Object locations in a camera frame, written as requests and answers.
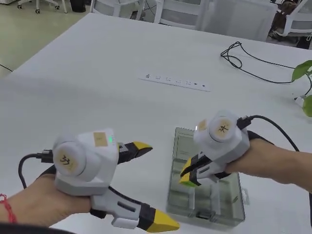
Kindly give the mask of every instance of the hand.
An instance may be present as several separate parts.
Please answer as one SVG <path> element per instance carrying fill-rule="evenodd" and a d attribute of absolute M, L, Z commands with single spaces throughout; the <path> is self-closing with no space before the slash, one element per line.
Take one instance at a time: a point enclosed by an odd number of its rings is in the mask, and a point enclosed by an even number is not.
<path fill-rule="evenodd" d="M 58 191 L 54 179 L 54 175 L 42 175 L 8 199 L 18 223 L 49 227 L 72 214 L 90 211 L 89 197 L 70 196 Z"/>
<path fill-rule="evenodd" d="M 242 172 L 247 175 L 272 178 L 279 183 L 291 183 L 290 172 L 294 165 L 293 152 L 261 139 L 250 142 L 249 150 L 238 160 L 229 163 L 227 173 Z"/>

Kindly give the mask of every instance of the transparent storage box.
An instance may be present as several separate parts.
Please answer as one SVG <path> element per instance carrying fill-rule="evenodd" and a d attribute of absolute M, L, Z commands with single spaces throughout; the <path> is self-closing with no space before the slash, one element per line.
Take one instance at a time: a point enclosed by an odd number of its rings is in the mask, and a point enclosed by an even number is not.
<path fill-rule="evenodd" d="M 245 211 L 237 173 L 196 188 L 179 184 L 180 172 L 189 157 L 198 154 L 193 130 L 176 128 L 167 212 L 209 222 L 237 226 L 245 220 Z"/>

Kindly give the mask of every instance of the yellow finger pad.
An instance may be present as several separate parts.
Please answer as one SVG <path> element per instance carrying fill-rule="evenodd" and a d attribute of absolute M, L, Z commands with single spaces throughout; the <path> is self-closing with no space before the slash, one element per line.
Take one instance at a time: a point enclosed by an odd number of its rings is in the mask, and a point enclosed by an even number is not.
<path fill-rule="evenodd" d="M 182 168 L 182 171 L 183 172 L 185 170 L 185 168 L 189 167 L 191 165 L 191 161 L 192 161 L 192 158 L 190 157 L 187 162 L 184 164 L 183 168 Z"/>
<path fill-rule="evenodd" d="M 160 233 L 175 231 L 180 228 L 180 224 L 170 218 L 166 213 L 156 210 L 153 224 L 146 230 L 148 233 Z"/>
<path fill-rule="evenodd" d="M 197 187 L 193 182 L 190 181 L 190 173 L 185 174 L 179 181 L 180 184 L 184 184 L 189 187 Z"/>
<path fill-rule="evenodd" d="M 133 144 L 139 149 L 144 149 L 144 148 L 152 148 L 150 145 L 148 144 L 145 144 L 143 142 L 140 142 L 140 141 L 134 141 Z"/>

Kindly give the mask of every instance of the trash bin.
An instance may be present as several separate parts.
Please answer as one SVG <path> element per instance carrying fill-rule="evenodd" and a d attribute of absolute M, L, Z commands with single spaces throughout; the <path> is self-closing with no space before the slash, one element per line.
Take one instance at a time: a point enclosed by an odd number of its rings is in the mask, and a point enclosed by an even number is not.
<path fill-rule="evenodd" d="M 72 6 L 73 12 L 85 12 L 86 4 L 85 0 L 70 0 L 70 5 Z"/>

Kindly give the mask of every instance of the power socket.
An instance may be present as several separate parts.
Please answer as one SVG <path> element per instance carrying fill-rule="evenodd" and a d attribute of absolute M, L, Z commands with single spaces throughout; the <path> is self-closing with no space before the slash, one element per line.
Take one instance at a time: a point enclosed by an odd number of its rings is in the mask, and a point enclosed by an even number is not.
<path fill-rule="evenodd" d="M 175 79 L 173 77 L 159 76 L 159 75 L 154 75 L 151 73 L 146 73 L 144 74 L 144 76 L 140 77 L 139 79 L 156 82 L 156 83 L 169 84 L 173 86 L 179 86 L 179 87 L 188 88 L 188 89 L 195 89 L 195 90 L 210 92 L 207 84 L 189 81 L 189 80 L 183 81 L 180 79 Z"/>

